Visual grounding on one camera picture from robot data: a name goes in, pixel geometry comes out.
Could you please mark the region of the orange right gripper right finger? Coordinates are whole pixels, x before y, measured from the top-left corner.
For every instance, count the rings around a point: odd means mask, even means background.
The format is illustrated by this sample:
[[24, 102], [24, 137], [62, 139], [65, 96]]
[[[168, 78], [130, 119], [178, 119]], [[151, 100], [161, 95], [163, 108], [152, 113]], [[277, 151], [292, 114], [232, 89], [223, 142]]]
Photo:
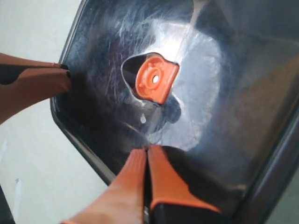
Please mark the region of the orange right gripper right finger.
[[148, 149], [151, 224], [232, 224], [214, 205], [196, 198], [170, 164], [162, 146]]

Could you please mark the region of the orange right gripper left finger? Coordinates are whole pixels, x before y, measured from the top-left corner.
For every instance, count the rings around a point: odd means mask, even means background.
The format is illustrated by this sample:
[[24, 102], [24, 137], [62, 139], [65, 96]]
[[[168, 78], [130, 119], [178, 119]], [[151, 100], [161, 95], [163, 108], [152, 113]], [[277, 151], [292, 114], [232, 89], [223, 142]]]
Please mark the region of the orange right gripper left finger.
[[89, 206], [63, 224], [142, 224], [146, 151], [131, 151], [109, 187]]

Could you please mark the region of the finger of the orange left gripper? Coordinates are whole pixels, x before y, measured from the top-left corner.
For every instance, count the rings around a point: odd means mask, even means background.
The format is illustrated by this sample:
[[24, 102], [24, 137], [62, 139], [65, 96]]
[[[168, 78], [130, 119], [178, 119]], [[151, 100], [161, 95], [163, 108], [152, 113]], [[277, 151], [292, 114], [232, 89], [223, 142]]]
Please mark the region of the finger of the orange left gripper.
[[68, 70], [59, 68], [26, 69], [11, 84], [0, 85], [0, 122], [45, 99], [69, 91]]
[[25, 58], [7, 55], [4, 53], [0, 53], [0, 64], [22, 65], [22, 66], [31, 66], [31, 67], [39, 66], [42, 68], [60, 68], [60, 69], [68, 70], [68, 66], [65, 64], [29, 60], [29, 59], [25, 59]]

